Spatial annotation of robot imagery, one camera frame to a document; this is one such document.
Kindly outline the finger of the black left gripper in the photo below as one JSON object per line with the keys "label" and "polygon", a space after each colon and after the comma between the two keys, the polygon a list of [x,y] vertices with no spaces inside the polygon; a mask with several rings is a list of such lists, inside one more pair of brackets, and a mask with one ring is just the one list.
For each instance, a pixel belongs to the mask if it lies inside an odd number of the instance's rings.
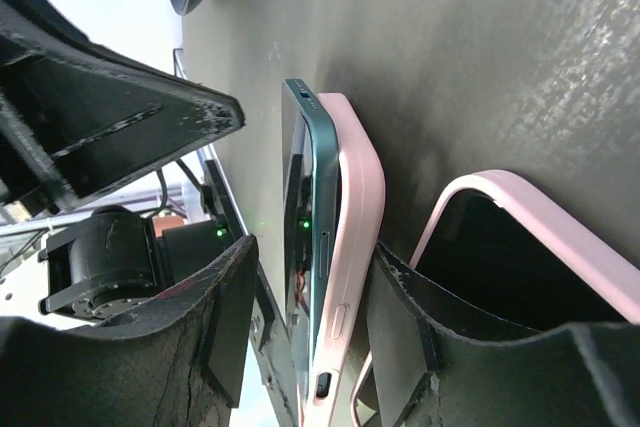
{"label": "finger of the black left gripper", "polygon": [[1,0],[1,201],[72,210],[241,129],[239,101]]}

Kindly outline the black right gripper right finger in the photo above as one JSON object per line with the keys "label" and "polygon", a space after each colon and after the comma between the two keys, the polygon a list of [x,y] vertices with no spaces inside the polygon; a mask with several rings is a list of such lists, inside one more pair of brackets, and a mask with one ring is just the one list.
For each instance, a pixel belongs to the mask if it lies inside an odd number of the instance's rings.
{"label": "black right gripper right finger", "polygon": [[462,300],[378,245],[366,299],[385,426],[635,426],[639,329],[537,332]]}

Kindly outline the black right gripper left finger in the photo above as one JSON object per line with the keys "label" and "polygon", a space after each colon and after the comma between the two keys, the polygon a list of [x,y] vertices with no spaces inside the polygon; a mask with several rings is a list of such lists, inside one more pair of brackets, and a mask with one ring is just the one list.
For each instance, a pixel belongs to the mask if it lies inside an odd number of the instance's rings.
{"label": "black right gripper left finger", "polygon": [[94,326],[1,321],[5,426],[226,426],[240,400],[258,243]]}

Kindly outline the pink phone case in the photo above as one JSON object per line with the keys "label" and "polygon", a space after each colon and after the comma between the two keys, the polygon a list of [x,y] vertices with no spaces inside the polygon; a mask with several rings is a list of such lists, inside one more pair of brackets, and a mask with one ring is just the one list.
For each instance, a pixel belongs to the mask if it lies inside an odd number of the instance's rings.
{"label": "pink phone case", "polygon": [[442,192],[409,261],[378,246],[358,426],[635,426],[639,272],[523,178]]}

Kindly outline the teal-edged black smartphone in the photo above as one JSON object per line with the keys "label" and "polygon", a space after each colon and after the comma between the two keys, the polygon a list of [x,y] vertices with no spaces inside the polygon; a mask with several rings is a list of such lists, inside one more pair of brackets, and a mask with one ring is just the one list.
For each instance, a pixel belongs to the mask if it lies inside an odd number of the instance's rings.
{"label": "teal-edged black smartphone", "polygon": [[332,375],[315,357],[337,229],[339,144],[303,80],[283,81],[281,109],[286,323],[300,396],[324,399]]}

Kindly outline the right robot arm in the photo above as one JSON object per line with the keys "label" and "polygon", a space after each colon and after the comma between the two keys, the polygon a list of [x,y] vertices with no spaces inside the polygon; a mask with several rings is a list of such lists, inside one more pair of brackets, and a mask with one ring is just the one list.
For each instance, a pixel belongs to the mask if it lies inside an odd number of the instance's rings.
{"label": "right robot arm", "polygon": [[[278,422],[317,426],[298,410],[282,320],[262,282],[253,237],[187,230],[178,272],[149,223],[102,210],[51,238],[46,313],[58,330],[1,321],[5,426],[226,426],[240,400],[249,316]],[[464,301],[386,248],[365,298],[372,371],[385,426],[635,426],[639,329],[606,318],[542,332]]]}

